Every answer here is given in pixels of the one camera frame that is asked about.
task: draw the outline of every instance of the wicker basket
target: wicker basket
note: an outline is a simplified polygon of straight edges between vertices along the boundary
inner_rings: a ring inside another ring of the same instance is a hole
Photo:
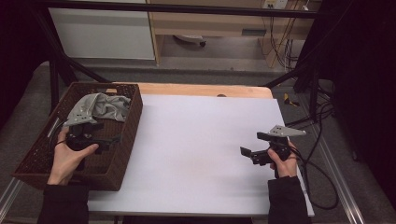
[[[117,92],[109,93],[109,89],[115,89]],[[96,92],[124,95],[130,98],[129,114],[124,123],[113,119],[96,119],[98,122],[104,123],[104,128],[94,132],[94,138],[104,139],[120,135],[120,141],[113,143],[109,150],[104,150],[101,154],[92,154],[87,157],[85,168],[82,171],[75,171],[71,181],[89,185],[92,190],[119,190],[134,145],[143,108],[140,90],[135,84],[72,83],[51,113],[44,130],[11,175],[34,188],[44,189],[53,161],[53,147],[49,147],[49,133],[53,129],[54,123],[57,122],[57,119],[66,121],[70,110],[78,100],[86,94]],[[53,142],[57,141],[58,132],[53,132],[55,134]]]

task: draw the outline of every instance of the white table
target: white table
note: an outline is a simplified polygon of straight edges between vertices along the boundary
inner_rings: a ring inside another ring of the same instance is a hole
[[[267,180],[274,178],[274,171],[269,165],[253,165],[241,155],[240,147],[268,148],[256,132],[284,124],[275,99],[159,94],[142,98],[143,112],[121,189],[92,191],[91,212],[208,217],[268,214]],[[307,207],[313,216],[309,201]]]

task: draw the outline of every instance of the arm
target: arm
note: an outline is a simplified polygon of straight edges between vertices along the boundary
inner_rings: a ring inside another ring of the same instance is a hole
[[[270,211],[268,223],[311,223],[306,209],[305,197],[297,177],[297,160],[294,153],[282,161],[272,150],[268,155],[276,163],[279,179],[269,180]]]
[[[44,189],[44,201],[37,223],[88,223],[88,187],[67,186],[79,163],[91,155],[98,145],[91,145],[81,151],[73,151],[64,140],[68,130],[58,135],[55,157],[49,180]]]

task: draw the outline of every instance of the sleeve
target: sleeve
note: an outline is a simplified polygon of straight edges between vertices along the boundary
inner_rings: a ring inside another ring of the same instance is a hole
[[[47,185],[38,224],[88,224],[86,186]]]
[[[311,223],[305,197],[297,176],[268,181],[270,211],[269,224]]]

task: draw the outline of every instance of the black sleeve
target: black sleeve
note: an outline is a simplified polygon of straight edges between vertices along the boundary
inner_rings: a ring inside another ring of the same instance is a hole
[[[86,186],[47,185],[38,224],[88,224]]]
[[[270,211],[269,224],[311,223],[305,197],[297,176],[268,181]]]

